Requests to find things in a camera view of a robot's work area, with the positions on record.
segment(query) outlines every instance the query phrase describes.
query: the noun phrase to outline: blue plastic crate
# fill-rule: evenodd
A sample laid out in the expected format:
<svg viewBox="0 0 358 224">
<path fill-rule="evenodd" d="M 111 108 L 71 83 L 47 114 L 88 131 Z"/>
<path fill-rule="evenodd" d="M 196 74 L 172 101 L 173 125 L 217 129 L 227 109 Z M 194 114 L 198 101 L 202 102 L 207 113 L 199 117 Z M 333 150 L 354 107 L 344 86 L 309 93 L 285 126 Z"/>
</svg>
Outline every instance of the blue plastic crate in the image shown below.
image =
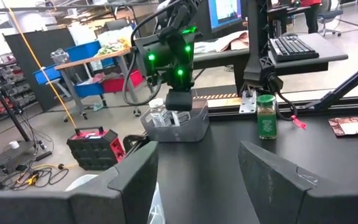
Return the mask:
<svg viewBox="0 0 358 224">
<path fill-rule="evenodd" d="M 75 85 L 74 87 L 75 87 L 75 91 L 77 92 L 77 95 L 79 97 L 87 97 L 87 96 L 104 94 L 103 86 L 100 83 Z"/>
<path fill-rule="evenodd" d="M 62 77 L 60 75 L 60 72 L 55 70 L 55 66 L 56 65 L 51 65 L 44 69 L 44 72 L 47 74 L 50 81 Z M 37 80 L 38 84 L 43 85 L 48 82 L 48 80 L 45 78 L 44 73 L 41 70 L 36 71 L 33 74 L 34 74 L 35 79 Z"/>
<path fill-rule="evenodd" d="M 66 52 L 70 57 L 70 61 L 75 62 L 95 56 L 100 48 L 101 48 L 100 43 L 98 40 L 96 40 L 87 44 L 81 44 L 74 47 L 69 47 L 66 49 Z M 113 58 L 107 58 L 102 60 L 101 62 L 102 62 L 102 66 L 107 67 L 107 66 L 114 65 L 116 63 L 116 60 Z"/>
</svg>

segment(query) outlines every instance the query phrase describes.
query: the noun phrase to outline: black keyboard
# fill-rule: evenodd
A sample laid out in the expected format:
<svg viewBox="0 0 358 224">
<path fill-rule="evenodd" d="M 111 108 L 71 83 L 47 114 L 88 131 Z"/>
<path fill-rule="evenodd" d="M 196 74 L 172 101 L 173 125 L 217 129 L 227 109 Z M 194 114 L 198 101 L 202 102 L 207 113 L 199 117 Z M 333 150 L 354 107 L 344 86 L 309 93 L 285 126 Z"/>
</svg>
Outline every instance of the black keyboard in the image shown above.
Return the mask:
<svg viewBox="0 0 358 224">
<path fill-rule="evenodd" d="M 297 36 L 269 40 L 270 50 L 277 62 L 318 58 L 319 54 Z"/>
</svg>

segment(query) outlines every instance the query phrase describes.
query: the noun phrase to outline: red tag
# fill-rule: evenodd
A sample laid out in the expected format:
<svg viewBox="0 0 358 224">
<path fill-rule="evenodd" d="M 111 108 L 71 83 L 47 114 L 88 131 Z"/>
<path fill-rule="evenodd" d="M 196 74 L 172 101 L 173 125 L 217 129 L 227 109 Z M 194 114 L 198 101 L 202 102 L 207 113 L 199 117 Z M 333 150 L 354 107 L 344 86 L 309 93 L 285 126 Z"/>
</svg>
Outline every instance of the red tag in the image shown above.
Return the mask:
<svg viewBox="0 0 358 224">
<path fill-rule="evenodd" d="M 295 115 L 292 115 L 291 118 L 292 118 L 292 121 L 295 123 L 295 125 L 298 126 L 298 128 L 301 128 L 301 129 L 304 129 L 304 130 L 306 129 L 306 126 L 307 126 L 306 123 L 300 121 L 298 118 L 296 118 Z"/>
</svg>

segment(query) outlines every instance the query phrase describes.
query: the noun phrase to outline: computer monitor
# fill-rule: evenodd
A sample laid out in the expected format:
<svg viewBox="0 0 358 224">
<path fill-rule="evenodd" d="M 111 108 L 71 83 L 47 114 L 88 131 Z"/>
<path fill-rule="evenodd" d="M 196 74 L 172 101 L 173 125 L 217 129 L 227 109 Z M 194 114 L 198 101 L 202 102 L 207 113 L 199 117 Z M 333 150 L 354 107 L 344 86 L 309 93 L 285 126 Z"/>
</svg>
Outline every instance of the computer monitor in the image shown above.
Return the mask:
<svg viewBox="0 0 358 224">
<path fill-rule="evenodd" d="M 241 0 L 208 0 L 211 31 L 242 22 Z"/>
</svg>

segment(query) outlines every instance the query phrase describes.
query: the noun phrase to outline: green spice jar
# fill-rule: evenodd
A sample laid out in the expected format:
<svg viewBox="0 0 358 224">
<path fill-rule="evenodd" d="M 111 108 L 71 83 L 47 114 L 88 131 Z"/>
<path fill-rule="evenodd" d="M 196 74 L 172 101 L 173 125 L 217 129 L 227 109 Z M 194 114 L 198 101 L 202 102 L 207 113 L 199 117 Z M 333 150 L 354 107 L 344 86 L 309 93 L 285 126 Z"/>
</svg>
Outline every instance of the green spice jar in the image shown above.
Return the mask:
<svg viewBox="0 0 358 224">
<path fill-rule="evenodd" d="M 262 95 L 256 99 L 258 133 L 261 139 L 277 138 L 277 116 L 276 97 L 273 95 Z"/>
</svg>

